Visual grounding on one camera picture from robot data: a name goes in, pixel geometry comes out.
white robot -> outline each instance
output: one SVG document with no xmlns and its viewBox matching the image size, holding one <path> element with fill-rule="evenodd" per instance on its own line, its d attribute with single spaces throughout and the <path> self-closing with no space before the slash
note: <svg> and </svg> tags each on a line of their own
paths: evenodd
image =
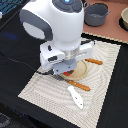
<svg viewBox="0 0 128 128">
<path fill-rule="evenodd" d="M 29 35 L 46 41 L 40 46 L 43 72 L 61 74 L 92 56 L 94 41 L 81 44 L 81 0 L 30 1 L 20 11 L 20 20 Z"/>
</svg>

orange object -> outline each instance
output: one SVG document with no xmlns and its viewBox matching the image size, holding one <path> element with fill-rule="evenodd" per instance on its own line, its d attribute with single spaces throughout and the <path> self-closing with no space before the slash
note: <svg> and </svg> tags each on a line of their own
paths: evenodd
<svg viewBox="0 0 128 128">
<path fill-rule="evenodd" d="M 91 62 L 91 63 L 95 63 L 95 64 L 98 64 L 98 65 L 102 65 L 103 64 L 102 61 L 91 59 L 91 58 L 85 59 L 85 61 L 88 61 L 88 62 Z"/>
<path fill-rule="evenodd" d="M 64 72 L 64 74 L 65 74 L 66 76 L 69 76 L 69 75 L 71 75 L 73 72 L 74 72 L 74 70 L 71 70 L 71 71 Z"/>
<path fill-rule="evenodd" d="M 81 88 L 81 89 L 83 89 L 83 90 L 85 90 L 85 91 L 90 91 L 90 90 L 91 90 L 88 86 L 85 86 L 85 85 L 83 85 L 83 84 L 77 83 L 77 82 L 75 82 L 75 81 L 73 81 L 73 80 L 69 80 L 69 81 L 67 81 L 67 82 L 68 82 L 69 84 L 74 85 L 74 86 L 76 86 L 76 87 L 78 87 L 78 88 Z"/>
</svg>

cable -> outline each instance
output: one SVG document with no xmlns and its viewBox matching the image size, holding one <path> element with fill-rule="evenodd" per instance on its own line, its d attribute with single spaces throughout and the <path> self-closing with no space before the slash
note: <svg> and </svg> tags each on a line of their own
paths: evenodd
<svg viewBox="0 0 128 128">
<path fill-rule="evenodd" d="M 26 63 L 24 63 L 24 62 L 20 62 L 20 61 L 17 61 L 17 60 L 13 60 L 13 59 L 7 57 L 7 56 L 6 56 L 5 54 L 3 54 L 1 51 L 0 51 L 0 55 L 3 56 L 4 58 L 10 60 L 10 61 L 13 61 L 13 62 L 16 62 L 16 63 L 19 63 L 19 64 L 23 64 L 23 65 L 28 66 L 29 68 L 31 68 L 33 71 L 35 71 L 35 72 L 38 73 L 38 74 L 41 74 L 41 75 L 49 75 L 49 73 L 51 73 L 50 71 L 47 72 L 47 73 L 39 72 L 39 71 L 37 71 L 36 69 L 34 69 L 32 66 L 30 66 L 30 65 L 28 65 L 28 64 L 26 64 Z"/>
<path fill-rule="evenodd" d="M 14 4 L 14 5 L 20 5 L 20 6 L 23 6 L 23 5 L 24 5 L 24 4 L 17 4 L 17 3 L 2 2 L 2 1 L 0 1 L 0 3 L 5 3 L 5 4 Z"/>
</svg>

cloth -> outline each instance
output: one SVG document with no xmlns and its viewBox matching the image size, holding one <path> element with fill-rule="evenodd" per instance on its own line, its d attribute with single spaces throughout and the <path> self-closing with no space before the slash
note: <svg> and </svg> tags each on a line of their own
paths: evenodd
<svg viewBox="0 0 128 128">
<path fill-rule="evenodd" d="M 67 90 L 70 85 L 66 81 L 58 81 L 51 76 L 37 73 L 33 75 L 19 97 L 80 128 L 96 128 L 119 49 L 119 45 L 95 41 L 92 58 L 102 61 L 103 65 L 88 62 L 87 76 L 77 81 L 91 88 L 91 91 L 87 92 L 75 87 L 84 100 L 83 110 L 74 104 Z"/>
</svg>

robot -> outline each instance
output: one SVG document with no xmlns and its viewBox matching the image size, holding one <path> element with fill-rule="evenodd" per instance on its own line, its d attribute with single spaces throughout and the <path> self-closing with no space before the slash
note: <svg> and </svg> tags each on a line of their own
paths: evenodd
<svg viewBox="0 0 128 128">
<path fill-rule="evenodd" d="M 84 8 L 80 0 L 33 0 L 20 11 L 25 31 L 45 40 L 40 45 L 43 72 L 51 75 L 74 70 L 92 56 L 94 41 L 81 44 Z"/>
</svg>

